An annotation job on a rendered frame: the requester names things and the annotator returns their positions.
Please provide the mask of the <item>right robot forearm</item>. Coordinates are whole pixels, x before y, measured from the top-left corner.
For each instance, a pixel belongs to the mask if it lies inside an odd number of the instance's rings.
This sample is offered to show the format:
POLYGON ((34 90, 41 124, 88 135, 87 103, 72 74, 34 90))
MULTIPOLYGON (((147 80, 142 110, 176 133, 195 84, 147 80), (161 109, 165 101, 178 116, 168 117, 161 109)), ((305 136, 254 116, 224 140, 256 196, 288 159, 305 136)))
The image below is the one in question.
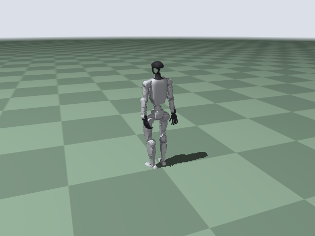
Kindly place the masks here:
POLYGON ((174 109, 175 109, 175 106, 174 106, 174 97, 173 97, 172 99, 169 99, 168 102, 169 102, 170 111, 171 111, 172 113, 174 113, 174 109))

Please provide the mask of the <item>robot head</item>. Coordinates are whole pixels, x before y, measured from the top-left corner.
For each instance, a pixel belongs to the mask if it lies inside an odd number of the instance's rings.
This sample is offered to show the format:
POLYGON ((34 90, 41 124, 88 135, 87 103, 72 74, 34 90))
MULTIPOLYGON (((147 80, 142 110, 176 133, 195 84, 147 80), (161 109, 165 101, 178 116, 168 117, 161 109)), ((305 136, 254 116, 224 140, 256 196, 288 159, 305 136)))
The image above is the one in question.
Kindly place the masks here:
POLYGON ((153 62, 152 64, 151 64, 151 66, 152 66, 152 72, 155 74, 155 80, 162 80, 163 79, 163 77, 161 77, 161 75, 160 75, 160 68, 163 68, 164 66, 163 66, 163 63, 162 62, 160 62, 160 61, 155 61, 155 62, 153 62), (157 70, 158 70, 158 72, 157 73, 155 73, 154 72, 154 68, 156 68, 157 70))

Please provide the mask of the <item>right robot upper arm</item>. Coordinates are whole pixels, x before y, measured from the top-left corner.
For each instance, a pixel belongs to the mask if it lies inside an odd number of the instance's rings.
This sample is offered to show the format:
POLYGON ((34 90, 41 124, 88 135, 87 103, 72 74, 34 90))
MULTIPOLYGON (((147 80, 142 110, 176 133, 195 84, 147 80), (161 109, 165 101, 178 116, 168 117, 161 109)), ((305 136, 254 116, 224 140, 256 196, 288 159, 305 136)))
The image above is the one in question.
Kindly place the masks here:
POLYGON ((168 84, 167 84, 167 99, 172 99, 173 98, 173 87, 172 87, 172 83, 173 81, 169 78, 167 78, 168 84))

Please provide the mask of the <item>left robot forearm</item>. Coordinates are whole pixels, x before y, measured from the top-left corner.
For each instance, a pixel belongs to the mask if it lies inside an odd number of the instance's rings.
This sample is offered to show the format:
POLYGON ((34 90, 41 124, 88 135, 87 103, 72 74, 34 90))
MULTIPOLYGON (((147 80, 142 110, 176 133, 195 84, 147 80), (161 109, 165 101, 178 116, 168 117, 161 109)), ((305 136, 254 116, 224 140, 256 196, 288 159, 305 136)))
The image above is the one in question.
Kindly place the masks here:
POLYGON ((141 118, 145 119, 144 116, 147 115, 147 105, 145 104, 145 100, 143 98, 140 99, 141 103, 141 118))

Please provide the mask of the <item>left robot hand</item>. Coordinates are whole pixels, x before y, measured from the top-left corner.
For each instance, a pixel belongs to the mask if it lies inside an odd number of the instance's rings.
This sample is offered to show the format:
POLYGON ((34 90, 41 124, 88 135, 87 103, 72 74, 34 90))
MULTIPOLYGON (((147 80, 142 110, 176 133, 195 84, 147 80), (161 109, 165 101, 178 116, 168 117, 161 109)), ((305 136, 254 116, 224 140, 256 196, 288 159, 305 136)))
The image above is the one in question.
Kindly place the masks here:
POLYGON ((146 128, 148 129, 152 129, 153 127, 150 127, 148 121, 147 121, 147 116, 145 115, 144 116, 145 119, 142 119, 143 120, 143 123, 144 123, 144 126, 146 126, 146 128))

